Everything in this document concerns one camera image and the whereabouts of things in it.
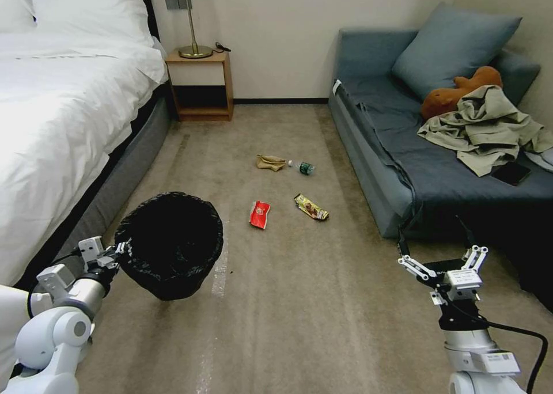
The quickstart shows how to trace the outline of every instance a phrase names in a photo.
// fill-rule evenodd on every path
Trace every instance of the white duvet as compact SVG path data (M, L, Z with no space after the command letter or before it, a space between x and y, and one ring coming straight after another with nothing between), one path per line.
M164 79L153 48L0 35L0 284L17 282Z

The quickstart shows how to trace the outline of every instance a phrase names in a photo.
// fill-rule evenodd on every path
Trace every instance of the bed frame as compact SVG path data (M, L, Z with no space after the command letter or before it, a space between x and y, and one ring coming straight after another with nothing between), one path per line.
M151 0L144 0L150 33L159 39ZM99 177L54 231L14 285L28 290L36 275L53 260L70 253L80 240L102 236L156 157L176 117L169 83L154 90L132 121L132 134L110 155Z

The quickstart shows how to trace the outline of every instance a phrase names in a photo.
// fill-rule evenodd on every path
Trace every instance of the red wrapper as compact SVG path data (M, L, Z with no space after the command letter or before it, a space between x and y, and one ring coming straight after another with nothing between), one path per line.
M249 223L264 230L267 226L267 213L270 209L271 205L269 203L256 201L253 203L252 212L249 215Z

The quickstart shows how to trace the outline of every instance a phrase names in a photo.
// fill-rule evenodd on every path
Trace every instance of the white wall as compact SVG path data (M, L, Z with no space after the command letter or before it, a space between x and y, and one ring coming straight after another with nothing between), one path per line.
M541 64L541 72L520 109L553 130L553 5L551 0L455 0L455 5L490 13L523 17L507 47Z
M327 97L338 29L420 25L453 0L193 0L198 43L232 49L237 98ZM153 0L167 50L190 43L186 11Z

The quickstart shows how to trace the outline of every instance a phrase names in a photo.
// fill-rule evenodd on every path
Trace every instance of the sofa armrest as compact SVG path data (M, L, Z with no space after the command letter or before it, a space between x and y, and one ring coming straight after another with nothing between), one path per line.
M342 28L333 79L386 75L416 36L416 30Z
M501 74L505 96L516 106L540 72L540 65L528 58L502 50L490 63Z

